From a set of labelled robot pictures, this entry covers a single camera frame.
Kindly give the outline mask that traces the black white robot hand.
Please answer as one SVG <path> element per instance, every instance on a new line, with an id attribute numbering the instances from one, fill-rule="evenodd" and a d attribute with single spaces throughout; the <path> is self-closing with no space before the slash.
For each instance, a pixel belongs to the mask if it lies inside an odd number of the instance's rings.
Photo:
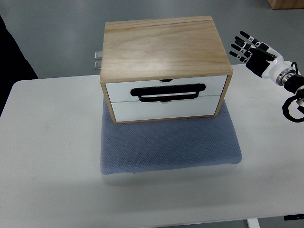
<path id="1" fill-rule="evenodd" d="M 244 31 L 240 31 L 240 35 L 241 38 L 235 36 L 235 42 L 231 44 L 234 50 L 229 54 L 244 63 L 256 76 L 283 86 L 291 76 L 298 73 L 295 63 L 285 61 L 283 56 L 268 44 Z"/>

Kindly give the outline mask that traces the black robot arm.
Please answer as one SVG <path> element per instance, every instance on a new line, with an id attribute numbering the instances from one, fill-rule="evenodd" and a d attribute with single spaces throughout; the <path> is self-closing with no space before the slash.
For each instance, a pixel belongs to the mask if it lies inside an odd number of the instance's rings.
<path id="1" fill-rule="evenodd" d="M 282 106 L 283 115 L 289 121 L 294 123 L 302 123 L 304 118 L 296 119 L 290 115 L 289 106 L 295 101 L 298 104 L 297 110 L 304 113 L 304 77 L 300 75 L 298 71 L 298 66 L 296 62 L 292 62 L 291 70 L 288 71 L 284 77 L 281 79 L 281 83 L 285 90 L 293 93 L 294 95 L 286 99 Z"/>

